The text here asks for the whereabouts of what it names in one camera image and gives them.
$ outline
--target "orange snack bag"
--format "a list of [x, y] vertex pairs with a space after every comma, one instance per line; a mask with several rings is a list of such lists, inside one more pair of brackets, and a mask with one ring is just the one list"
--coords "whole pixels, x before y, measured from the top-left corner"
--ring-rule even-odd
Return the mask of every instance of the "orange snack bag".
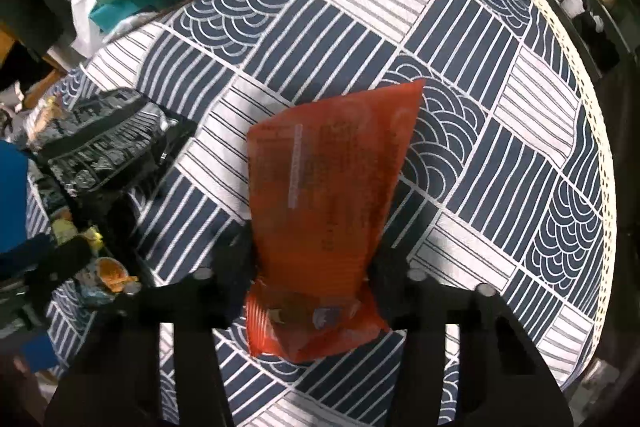
[[424, 81], [293, 107], [251, 127], [249, 205], [258, 280], [252, 355], [340, 353], [387, 329], [367, 284]]

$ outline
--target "shelf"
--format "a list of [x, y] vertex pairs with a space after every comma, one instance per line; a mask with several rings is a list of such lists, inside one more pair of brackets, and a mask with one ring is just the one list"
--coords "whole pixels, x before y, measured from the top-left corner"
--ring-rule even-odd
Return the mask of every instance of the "shelf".
[[632, 51], [628, 42], [626, 42], [625, 37], [620, 32], [620, 28], [618, 24], [616, 24], [615, 20], [609, 13], [609, 10], [606, 6], [604, 6], [600, 0], [589, 0], [589, 8], [595, 15], [599, 15], [602, 18], [602, 21], [605, 25], [605, 30], [607, 31], [607, 36], [611, 39], [611, 41], [616, 45], [616, 49], [620, 53], [620, 55], [625, 55]]
[[589, 51], [587, 44], [584, 43], [582, 37], [580, 36], [580, 33], [578, 33], [578, 30], [575, 29], [574, 23], [572, 23], [571, 19], [569, 19], [567, 14], [564, 13], [564, 10], [560, 7], [560, 3], [558, 2], [558, 0], [547, 1], [549, 3], [549, 6], [551, 6], [551, 9], [560, 19], [562, 26], [564, 26], [564, 29], [566, 29], [566, 32], [569, 34], [570, 39], [578, 50], [578, 55], [580, 55], [582, 63], [584, 64], [584, 68], [587, 70], [587, 73], [589, 73], [589, 76], [591, 77], [591, 82], [593, 84], [596, 84], [596, 82], [600, 80], [602, 75], [600, 74], [600, 70], [593, 60], [593, 57], [591, 57], [591, 52]]

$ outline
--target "navy and white tablecloth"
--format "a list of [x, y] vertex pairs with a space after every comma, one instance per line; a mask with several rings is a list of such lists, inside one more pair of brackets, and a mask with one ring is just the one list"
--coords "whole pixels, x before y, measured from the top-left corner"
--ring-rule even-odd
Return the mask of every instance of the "navy and white tablecloth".
[[[130, 86], [198, 123], [154, 195], [133, 190], [132, 236], [157, 284], [206, 264], [249, 217], [245, 135], [292, 105], [425, 78], [384, 233], [449, 285], [489, 282], [560, 386], [597, 344], [610, 291], [609, 144], [584, 67], [545, 0], [197, 0], [106, 45], [53, 90], [66, 105]], [[28, 229], [46, 228], [37, 198]], [[70, 283], [49, 307], [62, 374], [93, 316]], [[458, 330], [447, 327], [441, 421], [452, 418]], [[237, 425], [377, 425], [403, 335], [295, 365], [216, 331]], [[171, 325], [162, 403], [178, 421]]]

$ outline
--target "blue cloth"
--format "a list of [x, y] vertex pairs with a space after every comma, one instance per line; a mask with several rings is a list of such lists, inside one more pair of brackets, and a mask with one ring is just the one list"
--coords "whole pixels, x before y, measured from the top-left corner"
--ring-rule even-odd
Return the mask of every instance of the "blue cloth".
[[53, 367], [58, 363], [58, 357], [53, 351], [51, 339], [44, 331], [41, 335], [22, 344], [20, 353], [27, 361], [29, 369], [34, 373]]
[[27, 158], [14, 145], [0, 141], [0, 252], [27, 239]]

